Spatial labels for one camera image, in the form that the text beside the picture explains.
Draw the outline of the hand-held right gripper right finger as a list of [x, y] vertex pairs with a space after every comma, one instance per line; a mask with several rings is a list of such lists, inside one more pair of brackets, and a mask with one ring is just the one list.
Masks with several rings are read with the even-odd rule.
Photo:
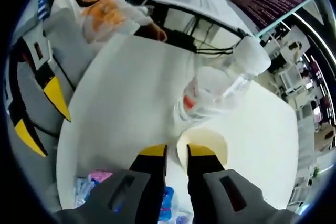
[[214, 151], [188, 144], [188, 192], [195, 223], [264, 223], [261, 190], [226, 170]]

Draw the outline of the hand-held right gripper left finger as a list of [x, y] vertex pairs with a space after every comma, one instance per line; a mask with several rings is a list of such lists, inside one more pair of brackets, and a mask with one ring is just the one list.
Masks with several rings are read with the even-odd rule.
[[78, 208], [81, 223], [157, 223], [165, 191], [167, 145], [139, 152], [127, 170], [98, 184]]

